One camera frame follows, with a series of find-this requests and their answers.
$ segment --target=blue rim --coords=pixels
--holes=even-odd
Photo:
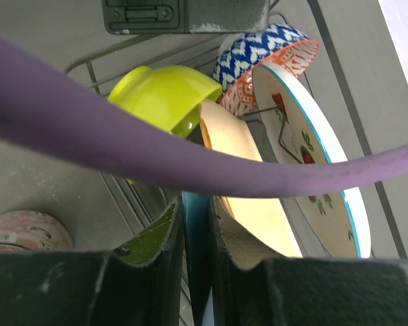
[[[286,83],[284,82],[284,80],[276,73],[274,72],[271,68],[269,68],[267,65],[262,65],[263,68],[265,68],[267,71],[269,71],[273,76],[275,76],[279,82],[281,83],[281,85],[284,86],[284,88],[287,90],[287,92],[292,96],[292,98],[294,99],[296,105],[298,105],[298,108],[302,111],[305,119],[307,120],[310,128],[313,130],[314,135],[316,136],[316,139],[319,141],[320,147],[322,148],[322,151],[325,154],[326,157],[326,161],[328,163],[333,163],[328,155],[328,152],[326,150],[326,148],[324,147],[322,140],[320,139],[316,129],[314,128],[313,124],[311,123],[311,120],[308,118],[307,114],[305,114],[304,108],[302,107],[302,105],[298,102],[298,99],[295,97],[295,95],[293,94],[293,92],[291,91],[291,89],[289,89],[289,87],[286,85]],[[343,198],[343,202],[345,204],[345,208],[347,211],[347,216],[349,217],[349,221],[351,224],[351,228],[352,228],[352,232],[354,233],[354,240],[355,240],[355,249],[356,249],[356,254],[359,258],[361,258],[361,250],[360,250],[360,243],[358,240],[358,234],[357,234],[357,230],[355,227],[355,223],[354,223],[354,217],[352,216],[352,212],[351,209],[349,207],[349,204],[347,203],[347,198],[346,198],[346,194],[344,191],[342,191],[341,193],[341,197]]]

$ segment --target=purple tube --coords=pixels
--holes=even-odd
[[[123,112],[2,37],[0,139],[134,180],[235,197],[333,193],[408,173],[408,145],[349,162],[306,165],[210,151]]]

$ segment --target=blue and white patterned bowl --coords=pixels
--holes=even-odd
[[[220,104],[235,115],[254,111],[254,66],[262,61],[274,62],[298,77],[316,57],[318,48],[316,40],[294,27],[278,23],[270,24],[262,33],[229,36],[221,45],[221,55],[211,76],[222,85],[224,96]]]

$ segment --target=white plate with blue rim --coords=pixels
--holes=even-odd
[[[285,68],[274,63],[263,63],[255,68],[252,83],[261,119],[279,163],[347,161],[322,110]],[[369,220],[358,188],[295,200],[329,255],[371,256]]]

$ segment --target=yellow-green bowl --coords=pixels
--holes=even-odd
[[[125,75],[109,101],[147,123],[186,138],[199,123],[200,103],[217,101],[222,86],[184,66],[138,67]]]

